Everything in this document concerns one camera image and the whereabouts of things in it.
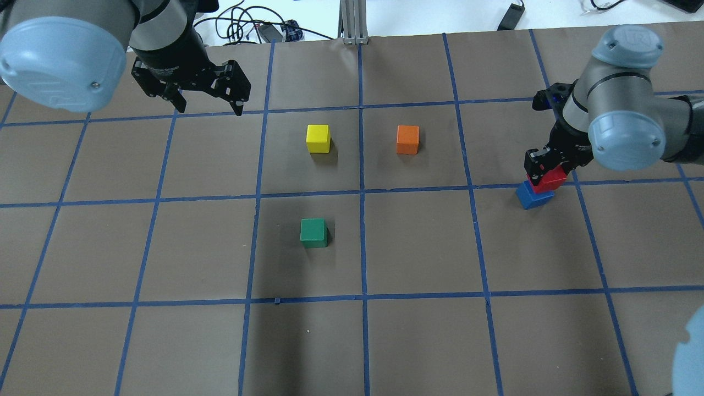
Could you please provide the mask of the red wooden block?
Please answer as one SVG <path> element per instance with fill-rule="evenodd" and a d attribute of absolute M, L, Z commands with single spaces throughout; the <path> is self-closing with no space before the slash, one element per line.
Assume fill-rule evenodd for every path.
<path fill-rule="evenodd" d="M 563 170 L 563 167 L 558 166 L 549 170 L 536 184 L 533 183 L 533 180 L 529 180 L 528 189 L 536 195 L 546 194 L 549 191 L 558 190 L 566 182 L 567 178 L 567 173 Z"/>

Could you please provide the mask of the blue wooden block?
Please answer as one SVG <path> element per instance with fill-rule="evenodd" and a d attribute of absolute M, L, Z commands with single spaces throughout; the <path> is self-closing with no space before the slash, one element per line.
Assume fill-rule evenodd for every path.
<path fill-rule="evenodd" d="M 524 180 L 516 190 L 516 195 L 523 210 L 532 210 L 547 204 L 555 196 L 553 191 L 535 192 L 531 182 Z"/>

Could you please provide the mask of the yellow wooden block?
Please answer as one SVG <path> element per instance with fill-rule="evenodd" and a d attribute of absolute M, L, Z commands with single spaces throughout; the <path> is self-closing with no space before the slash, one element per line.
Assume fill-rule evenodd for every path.
<path fill-rule="evenodd" d="M 330 153 L 332 136 L 329 125 L 309 124 L 306 128 L 306 146 L 309 153 Z"/>

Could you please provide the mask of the orange wooden block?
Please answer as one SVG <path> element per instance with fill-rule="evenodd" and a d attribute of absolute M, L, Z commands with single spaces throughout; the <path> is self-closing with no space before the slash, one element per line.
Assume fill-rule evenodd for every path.
<path fill-rule="evenodd" d="M 398 155 L 416 155 L 420 147 L 420 127 L 398 125 L 395 138 L 395 152 Z"/>

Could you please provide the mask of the green wooden block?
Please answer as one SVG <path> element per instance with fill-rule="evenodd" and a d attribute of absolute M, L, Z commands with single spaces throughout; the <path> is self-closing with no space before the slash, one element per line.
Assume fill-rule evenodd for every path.
<path fill-rule="evenodd" d="M 329 238 L 325 219 L 301 219 L 300 241 L 306 249 L 326 248 L 329 244 Z"/>

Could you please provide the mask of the black power adapter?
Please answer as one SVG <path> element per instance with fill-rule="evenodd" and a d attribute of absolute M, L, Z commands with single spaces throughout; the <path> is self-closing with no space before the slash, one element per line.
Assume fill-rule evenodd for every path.
<path fill-rule="evenodd" d="M 501 18 L 497 31 L 510 31 L 517 28 L 518 23 L 525 13 L 525 5 L 523 3 L 511 3 Z"/>

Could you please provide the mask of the brown paper table mat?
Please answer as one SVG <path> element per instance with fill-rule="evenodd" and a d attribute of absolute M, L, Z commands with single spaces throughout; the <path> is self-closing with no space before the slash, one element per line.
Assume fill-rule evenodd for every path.
<path fill-rule="evenodd" d="M 544 88 L 603 28 L 516 32 Z M 242 116 L 198 92 L 177 114 L 130 75 L 93 114 L 2 87 L 3 395 L 669 393 L 702 306 L 701 166 L 590 163 L 529 211 L 520 182 L 267 194 L 261 137 L 254 177 L 168 196 L 191 98 L 267 116 L 276 45 L 208 50 L 251 80 Z"/>

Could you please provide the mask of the aluminium frame post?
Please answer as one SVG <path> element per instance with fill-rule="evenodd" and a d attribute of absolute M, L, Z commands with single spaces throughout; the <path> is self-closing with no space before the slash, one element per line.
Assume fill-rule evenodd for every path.
<path fill-rule="evenodd" d="M 339 1 L 338 37 L 346 45 L 368 43 L 366 1 Z"/>

